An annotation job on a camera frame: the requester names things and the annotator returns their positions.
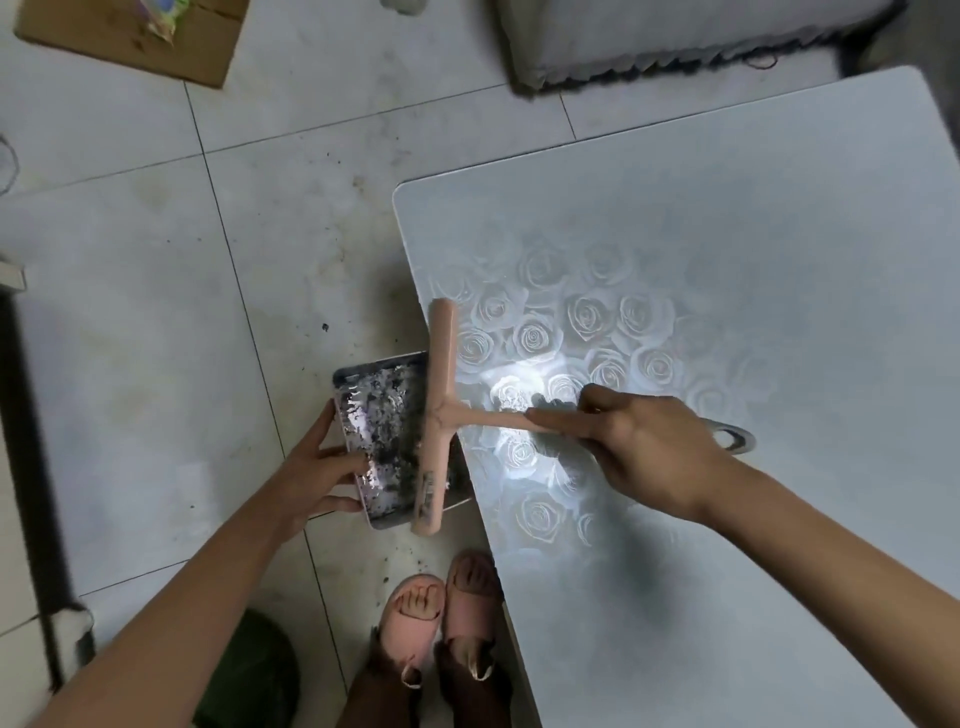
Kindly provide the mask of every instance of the forearm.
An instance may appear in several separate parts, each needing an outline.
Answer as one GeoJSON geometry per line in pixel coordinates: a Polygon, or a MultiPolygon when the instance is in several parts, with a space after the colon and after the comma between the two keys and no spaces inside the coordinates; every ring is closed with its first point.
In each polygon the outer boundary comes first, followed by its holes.
{"type": "Polygon", "coordinates": [[[255,499],[54,697],[35,728],[190,724],[281,542],[255,499]]]}
{"type": "Polygon", "coordinates": [[[810,610],[918,725],[960,725],[960,602],[758,473],[708,525],[810,610]]]}

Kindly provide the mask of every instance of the pink slipper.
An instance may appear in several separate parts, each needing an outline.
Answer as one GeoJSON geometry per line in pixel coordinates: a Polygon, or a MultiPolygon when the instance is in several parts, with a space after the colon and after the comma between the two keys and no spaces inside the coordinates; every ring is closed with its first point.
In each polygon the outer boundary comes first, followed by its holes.
{"type": "Polygon", "coordinates": [[[433,574],[408,576],[396,585],[380,617],[380,646],[400,668],[400,679],[408,688],[420,687],[420,668],[437,636],[446,599],[444,582],[433,574]],[[433,619],[407,617],[400,612],[400,598],[412,588],[436,586],[440,590],[440,608],[433,619]]]}
{"type": "MultiPolygon", "coordinates": [[[[496,567],[490,554],[469,548],[461,551],[450,564],[446,577],[446,611],[444,613],[444,640],[449,642],[457,637],[473,637],[484,643],[493,643],[496,615],[500,610],[503,595],[499,589],[496,567]],[[488,572],[491,582],[497,585],[495,594],[480,595],[464,592],[454,586],[454,577],[468,561],[475,569],[488,572]]],[[[477,665],[469,665],[470,673],[476,680],[486,680],[491,676],[493,665],[489,665],[483,675],[478,674],[477,665]]]]}

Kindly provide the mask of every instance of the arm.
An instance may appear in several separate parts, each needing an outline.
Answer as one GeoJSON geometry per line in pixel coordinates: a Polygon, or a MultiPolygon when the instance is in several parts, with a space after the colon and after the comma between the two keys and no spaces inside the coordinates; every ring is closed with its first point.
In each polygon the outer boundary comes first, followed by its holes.
{"type": "Polygon", "coordinates": [[[621,493],[738,546],[916,724],[960,725],[960,601],[732,457],[681,402],[588,385],[578,412],[527,417],[580,438],[621,493]]]}
{"type": "Polygon", "coordinates": [[[320,419],[280,469],[128,624],[54,696],[34,728],[188,726],[233,630],[277,549],[324,510],[359,510],[329,496],[362,454],[319,450],[333,420],[320,419]]]}

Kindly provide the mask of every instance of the tabletop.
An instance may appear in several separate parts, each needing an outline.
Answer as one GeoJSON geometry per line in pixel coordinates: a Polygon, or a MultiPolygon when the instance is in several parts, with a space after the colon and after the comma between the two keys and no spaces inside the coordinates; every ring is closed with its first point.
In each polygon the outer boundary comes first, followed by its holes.
{"type": "MultiPolygon", "coordinates": [[[[960,167],[919,72],[406,182],[474,406],[588,381],[745,426],[745,458],[954,595],[960,167]]],[[[576,446],[460,432],[545,728],[906,719],[763,571],[576,446]]]]}

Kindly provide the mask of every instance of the pink squeegee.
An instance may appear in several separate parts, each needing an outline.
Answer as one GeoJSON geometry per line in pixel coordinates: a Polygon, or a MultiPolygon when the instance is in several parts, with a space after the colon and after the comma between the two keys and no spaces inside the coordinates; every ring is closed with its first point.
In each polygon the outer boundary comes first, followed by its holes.
{"type": "Polygon", "coordinates": [[[488,412],[471,409],[457,399],[454,374],[457,367],[457,304],[435,299],[430,304],[430,351],[426,365],[426,410],[420,440],[420,470],[413,532],[431,536],[440,530],[444,514],[446,465],[450,441],[457,427],[492,425],[531,432],[551,432],[534,425],[521,412],[488,412]]]}

